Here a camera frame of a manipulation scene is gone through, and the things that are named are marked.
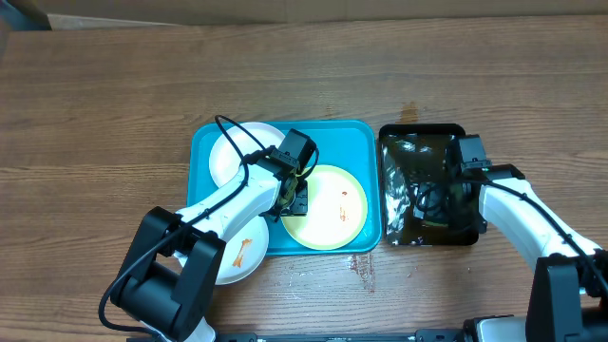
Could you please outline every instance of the tray rim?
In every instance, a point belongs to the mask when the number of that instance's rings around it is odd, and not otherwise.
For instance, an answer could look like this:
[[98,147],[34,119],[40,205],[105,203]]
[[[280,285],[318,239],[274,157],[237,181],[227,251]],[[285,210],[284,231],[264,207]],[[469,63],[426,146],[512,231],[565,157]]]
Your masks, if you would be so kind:
[[[362,121],[362,120],[357,120],[357,119],[345,119],[345,120],[303,120],[303,121],[259,121],[260,123],[265,123],[265,124],[269,124],[272,125],[273,127],[281,130],[284,128],[279,128],[276,127],[276,124],[279,125],[289,125],[289,124],[312,124],[312,125],[328,125],[327,127],[306,127],[304,129],[331,129],[331,128],[335,128],[333,126],[342,126],[343,128],[355,128],[355,129],[359,129],[363,132],[363,134],[366,136],[367,140],[370,142],[369,146],[368,146],[368,153],[371,155],[371,165],[370,165],[370,171],[373,173],[373,175],[375,175],[372,180],[371,180],[371,185],[370,185],[370,190],[372,191],[372,194],[370,194],[370,207],[373,207],[375,209],[375,212],[377,213],[376,217],[372,216],[371,220],[372,220],[372,224],[375,224],[376,226],[378,226],[380,234],[377,235],[377,237],[370,243],[369,246],[366,246],[364,248],[360,248],[360,249],[335,249],[335,250],[330,250],[330,251],[316,251],[316,250],[311,250],[309,253],[298,253],[298,254],[291,254],[291,253],[286,253],[286,252],[267,252],[266,253],[266,257],[287,257],[287,256],[314,256],[314,255],[325,255],[325,254],[348,254],[348,253],[367,253],[371,250],[373,250],[378,243],[380,243],[380,241],[382,240],[382,237],[384,235],[384,226],[383,226],[383,220],[382,220],[382,208],[381,208],[381,200],[380,200],[380,175],[378,174],[378,155],[377,155],[377,143],[376,143],[376,139],[375,139],[375,135],[373,133],[373,129],[371,128],[371,126],[369,124],[367,124],[366,122]],[[230,127],[233,126],[233,124],[231,123],[223,123],[222,124],[226,129],[229,129]],[[200,145],[200,141],[202,140],[202,138],[209,134],[209,133],[215,133],[218,132],[218,126],[216,125],[216,123],[214,122],[210,122],[207,123],[205,125],[203,125],[202,127],[200,127],[199,129],[197,129],[197,131],[195,132],[193,138],[192,138],[192,142],[190,144],[190,165],[188,168],[188,185],[187,185],[187,194],[186,194],[186,206],[192,205],[194,204],[194,188],[195,188],[195,182],[193,181],[193,175],[196,175],[198,173],[199,170],[199,165],[198,165],[198,159],[196,158],[197,155],[195,155],[195,150],[198,152],[199,149],[195,148],[194,146],[199,146]]]

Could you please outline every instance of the white plate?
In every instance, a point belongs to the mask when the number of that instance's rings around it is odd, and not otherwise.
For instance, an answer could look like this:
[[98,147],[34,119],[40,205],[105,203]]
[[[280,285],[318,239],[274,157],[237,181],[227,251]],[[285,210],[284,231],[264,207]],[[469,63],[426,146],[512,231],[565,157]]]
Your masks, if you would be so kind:
[[308,213],[282,217],[294,240],[320,251],[340,248],[355,239],[368,216],[368,201],[359,181],[346,170],[318,165],[306,179]]
[[[279,147],[285,139],[285,135],[281,131],[266,123],[242,123],[241,126],[256,137],[264,147],[270,145]],[[228,129],[227,133],[235,141],[243,156],[260,149],[247,133],[236,126]],[[211,172],[213,182],[221,187],[237,174],[239,165],[240,159],[237,151],[222,134],[214,143],[209,154],[209,172]]]
[[[264,259],[267,249],[268,225],[264,218],[255,217],[226,243],[216,285],[231,284],[250,275]],[[181,267],[188,259],[179,253],[175,253],[175,257]]]

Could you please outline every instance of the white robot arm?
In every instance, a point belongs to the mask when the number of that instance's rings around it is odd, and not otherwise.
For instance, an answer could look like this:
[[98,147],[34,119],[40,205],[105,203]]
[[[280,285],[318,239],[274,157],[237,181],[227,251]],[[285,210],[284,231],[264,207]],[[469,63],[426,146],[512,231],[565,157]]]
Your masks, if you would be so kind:
[[[527,180],[508,178],[494,180],[495,183],[526,194],[539,204],[561,228],[587,254],[593,255],[600,248],[595,242],[581,236],[539,199]],[[479,212],[488,222],[493,223],[522,255],[528,267],[534,271],[539,257],[549,257],[557,253],[565,257],[579,254],[565,243],[555,228],[530,204],[496,187],[483,185],[479,195]]]
[[[197,204],[180,209],[177,214],[181,215],[183,222],[195,218],[206,208],[212,207],[235,191],[244,178],[245,170],[241,166],[235,177],[220,189]],[[209,215],[208,218],[196,223],[194,227],[202,232],[215,232],[218,238],[230,241],[252,218],[273,208],[280,185],[281,182],[275,178],[272,172],[261,166],[251,165],[247,186],[236,197]]]

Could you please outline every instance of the blue tray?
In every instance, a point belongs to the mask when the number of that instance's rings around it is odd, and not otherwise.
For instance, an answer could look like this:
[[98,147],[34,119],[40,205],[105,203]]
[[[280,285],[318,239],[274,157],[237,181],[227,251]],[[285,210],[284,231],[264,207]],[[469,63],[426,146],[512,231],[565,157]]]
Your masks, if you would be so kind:
[[[290,128],[311,137],[319,147],[319,164],[334,165],[351,173],[361,183],[368,199],[368,217],[361,233],[351,243],[331,251],[316,251],[297,243],[279,220],[266,218],[270,242],[266,256],[297,256],[333,253],[367,252],[382,237],[378,163],[375,138],[371,128],[361,121],[332,120],[267,123],[287,134]],[[209,173],[209,154],[219,138],[218,127],[209,123],[201,127],[192,140],[187,205],[193,205],[211,195],[218,187]]]

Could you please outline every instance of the table stain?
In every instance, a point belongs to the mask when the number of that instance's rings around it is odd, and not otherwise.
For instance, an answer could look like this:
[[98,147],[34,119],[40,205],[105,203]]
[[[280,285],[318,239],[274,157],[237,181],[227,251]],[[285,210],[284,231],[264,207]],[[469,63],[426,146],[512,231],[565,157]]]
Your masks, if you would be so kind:
[[364,255],[349,256],[349,268],[357,273],[363,281],[363,288],[370,291],[370,294],[375,292],[376,276],[373,270],[373,255],[367,253]]
[[254,241],[250,238],[243,240],[242,244],[240,245],[240,251],[238,251],[237,258],[235,259],[235,262],[232,263],[233,266],[240,268],[243,265],[243,256],[245,255],[245,252],[249,246],[251,246],[252,242]]
[[414,101],[404,103],[401,108],[401,117],[397,124],[415,124],[418,122],[418,106]]
[[325,107],[325,115],[323,115],[323,118],[325,118],[326,120],[335,118],[335,112],[333,111],[333,108],[330,105]]

